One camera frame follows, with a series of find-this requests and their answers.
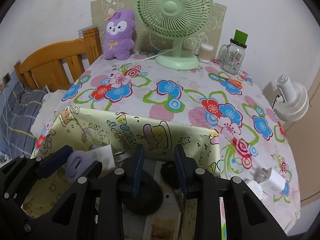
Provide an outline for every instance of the plaid bedding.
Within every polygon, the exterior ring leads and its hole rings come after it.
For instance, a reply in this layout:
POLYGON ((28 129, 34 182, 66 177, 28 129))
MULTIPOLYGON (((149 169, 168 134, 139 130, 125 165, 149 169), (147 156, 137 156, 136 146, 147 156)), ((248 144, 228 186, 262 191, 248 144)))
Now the plaid bedding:
POLYGON ((14 159, 21 154, 31 156, 36 138, 30 132, 42 106, 44 90, 30 90, 17 82, 4 105, 0 117, 0 151, 14 159))

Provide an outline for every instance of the cotton swab container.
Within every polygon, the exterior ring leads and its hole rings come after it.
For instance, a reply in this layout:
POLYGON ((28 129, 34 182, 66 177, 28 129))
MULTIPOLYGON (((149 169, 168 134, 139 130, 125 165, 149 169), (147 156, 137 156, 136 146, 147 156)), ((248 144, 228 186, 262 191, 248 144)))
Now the cotton swab container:
POLYGON ((198 60, 203 63, 209 63, 210 59, 213 58, 214 47, 210 44, 201 43, 199 46, 198 60))

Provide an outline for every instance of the fan center cap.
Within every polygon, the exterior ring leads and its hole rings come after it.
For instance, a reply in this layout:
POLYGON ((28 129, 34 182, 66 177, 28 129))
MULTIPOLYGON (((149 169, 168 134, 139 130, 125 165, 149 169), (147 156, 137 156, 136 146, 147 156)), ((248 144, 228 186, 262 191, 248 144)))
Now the fan center cap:
POLYGON ((163 5, 163 10, 166 13, 175 13, 178 9, 178 5, 174 1, 167 1, 163 5))

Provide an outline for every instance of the jar handle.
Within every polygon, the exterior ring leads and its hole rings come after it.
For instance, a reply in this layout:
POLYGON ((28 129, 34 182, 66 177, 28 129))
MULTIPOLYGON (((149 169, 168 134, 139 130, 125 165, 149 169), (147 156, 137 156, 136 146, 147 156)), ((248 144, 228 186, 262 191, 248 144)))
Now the jar handle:
POLYGON ((219 60, 223 60, 223 58, 225 57, 225 55, 226 54, 224 54, 224 56, 222 56, 222 52, 223 52, 223 47, 224 46, 226 46, 227 47, 227 45, 226 44, 223 44, 222 46, 221 46, 221 48, 220 48, 220 50, 219 50, 219 53, 218 53, 218 58, 219 58, 219 60))

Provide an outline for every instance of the fan base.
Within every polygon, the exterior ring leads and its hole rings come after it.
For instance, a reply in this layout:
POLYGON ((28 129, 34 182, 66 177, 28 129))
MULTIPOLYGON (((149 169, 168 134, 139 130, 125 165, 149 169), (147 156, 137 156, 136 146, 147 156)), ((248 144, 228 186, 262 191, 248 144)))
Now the fan base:
POLYGON ((179 70, 190 70, 199 66, 198 58, 185 50, 181 51, 181 57, 174 57, 172 51, 159 55, 156 57, 156 62, 162 66, 179 70))

